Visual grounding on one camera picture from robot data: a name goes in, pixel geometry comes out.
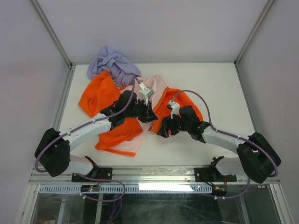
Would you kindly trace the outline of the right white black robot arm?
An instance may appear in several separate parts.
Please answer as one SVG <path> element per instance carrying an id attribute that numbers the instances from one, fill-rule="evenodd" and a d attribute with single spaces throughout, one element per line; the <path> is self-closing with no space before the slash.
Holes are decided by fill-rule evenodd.
<path id="1" fill-rule="evenodd" d="M 217 130 L 202 121 L 190 105 L 163 118 L 157 134 L 168 138 L 179 132 L 187 132 L 196 141 L 235 153 L 235 157 L 220 156 L 210 163 L 209 176 L 215 181 L 225 175 L 246 175 L 254 182 L 263 183 L 275 175 L 281 165 L 279 155 L 260 133 L 242 136 Z"/>

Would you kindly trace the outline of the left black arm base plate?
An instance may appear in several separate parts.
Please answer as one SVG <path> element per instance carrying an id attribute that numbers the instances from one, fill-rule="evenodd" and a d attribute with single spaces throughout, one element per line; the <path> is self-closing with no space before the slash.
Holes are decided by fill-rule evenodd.
<path id="1" fill-rule="evenodd" d="M 72 182 L 104 182 L 112 180 L 113 169 L 105 167 L 94 167 L 87 175 L 73 173 L 71 177 Z"/>

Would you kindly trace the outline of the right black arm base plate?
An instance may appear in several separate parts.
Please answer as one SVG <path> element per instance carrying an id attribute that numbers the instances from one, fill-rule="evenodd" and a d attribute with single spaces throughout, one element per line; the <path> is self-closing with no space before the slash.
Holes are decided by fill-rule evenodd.
<path id="1" fill-rule="evenodd" d="M 236 175 L 222 175 L 216 168 L 194 168 L 196 182 L 236 182 Z"/>

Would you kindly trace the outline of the orange jacket with pink lining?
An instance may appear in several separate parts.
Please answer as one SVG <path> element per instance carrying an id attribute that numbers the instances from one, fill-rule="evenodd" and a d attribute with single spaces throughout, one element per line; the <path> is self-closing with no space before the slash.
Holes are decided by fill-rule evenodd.
<path id="1" fill-rule="evenodd" d="M 171 112 L 167 108 L 168 102 L 174 99 L 180 107 L 190 105 L 200 120 L 203 116 L 192 100 L 179 89 L 170 88 L 166 85 L 163 78 L 156 75 L 152 78 L 140 78 L 146 87 L 152 88 L 154 94 L 150 97 L 152 110 L 158 119 L 142 123 L 137 118 L 122 119 L 116 115 L 109 121 L 117 121 L 119 125 L 112 127 L 110 131 L 99 134 L 99 141 L 95 146 L 97 150 L 103 150 L 114 154 L 134 157 L 145 137 L 147 131 L 157 134 L 162 127 L 162 120 L 170 116 Z M 96 116 L 102 110 L 111 106 L 119 99 L 125 91 L 133 98 L 140 99 L 141 88 L 135 84 L 117 84 L 111 74 L 104 70 L 92 78 L 91 82 L 83 92 L 78 105 L 90 117 Z"/>

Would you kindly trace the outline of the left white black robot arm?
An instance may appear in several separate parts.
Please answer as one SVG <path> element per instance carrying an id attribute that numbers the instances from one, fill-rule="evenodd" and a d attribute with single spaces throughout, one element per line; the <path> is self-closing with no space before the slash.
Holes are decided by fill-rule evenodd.
<path id="1" fill-rule="evenodd" d="M 71 151 L 91 137 L 112 131 L 131 118 L 142 123 L 158 119 L 150 101 L 137 99 L 133 91 L 124 91 L 118 100 L 86 123 L 63 131 L 46 130 L 34 154 L 35 166 L 42 165 L 43 171 L 52 177 L 69 172 L 94 181 L 98 176 L 98 166 L 88 156 L 74 156 Z"/>

